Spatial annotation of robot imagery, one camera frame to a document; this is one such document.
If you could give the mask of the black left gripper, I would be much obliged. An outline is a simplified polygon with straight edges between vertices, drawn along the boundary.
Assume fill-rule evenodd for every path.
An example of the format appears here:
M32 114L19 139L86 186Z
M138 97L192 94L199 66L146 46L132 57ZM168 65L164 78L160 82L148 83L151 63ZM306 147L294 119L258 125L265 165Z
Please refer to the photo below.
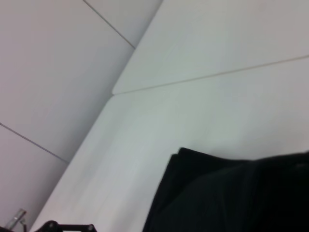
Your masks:
M93 224L58 224L53 220L45 222L34 232L58 232L58 230L61 232L97 232Z

